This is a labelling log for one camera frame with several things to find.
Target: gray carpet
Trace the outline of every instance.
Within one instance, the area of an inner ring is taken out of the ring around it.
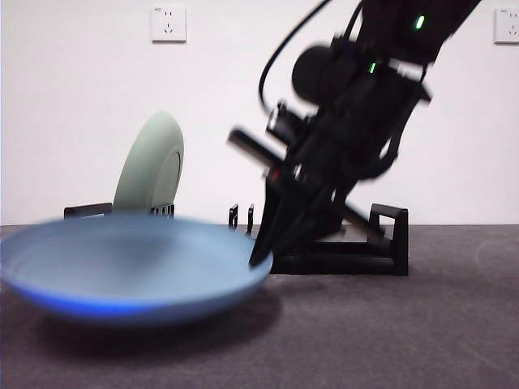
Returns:
[[[205,323],[96,331],[2,294],[2,389],[519,387],[519,226],[411,227],[409,278],[270,276]]]

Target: robotic arm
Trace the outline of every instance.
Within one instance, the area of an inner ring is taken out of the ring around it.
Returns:
[[[263,85],[270,67],[292,36],[330,1],[321,2],[291,32],[266,66],[259,95],[267,112]],[[345,200],[359,181],[377,178],[392,166],[416,104],[431,99],[422,85],[428,64],[479,1],[361,1],[342,36],[330,46],[310,47],[295,63],[294,90],[319,107],[317,114],[300,118],[282,103],[270,114],[267,132],[286,145],[285,159],[244,131],[231,132],[231,143],[269,167],[251,266],[270,251],[284,254],[339,231],[344,219],[370,238],[384,235]],[[362,27],[352,41],[361,11]],[[423,66],[422,78],[400,75],[395,61]]]

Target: black plastic stand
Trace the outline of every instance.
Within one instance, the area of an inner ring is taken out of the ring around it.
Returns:
[[[380,217],[394,220],[392,238],[366,242],[314,242],[288,254],[275,255],[272,274],[409,275],[409,213],[406,209],[373,204],[369,224],[380,227]],[[249,209],[251,229],[252,215]],[[230,209],[229,227],[238,225],[238,206]]]
[[[112,203],[103,204],[92,204],[92,205],[81,205],[79,207],[67,207],[63,211],[65,219],[73,217],[90,217],[90,216],[107,216],[112,213]],[[150,210],[150,214],[156,216],[174,217],[175,206],[174,204],[168,204],[164,207],[153,208]]]

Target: light blue plate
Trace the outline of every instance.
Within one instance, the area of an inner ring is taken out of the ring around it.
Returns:
[[[181,324],[255,292],[272,256],[250,269],[254,242],[226,227],[108,216],[32,227],[2,243],[2,278],[31,303],[108,327]]]

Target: wall socket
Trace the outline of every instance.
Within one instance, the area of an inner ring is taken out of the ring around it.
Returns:
[[[185,42],[187,40],[186,7],[182,4],[152,8],[152,41]]]
[[[519,8],[495,10],[495,43],[519,44]]]

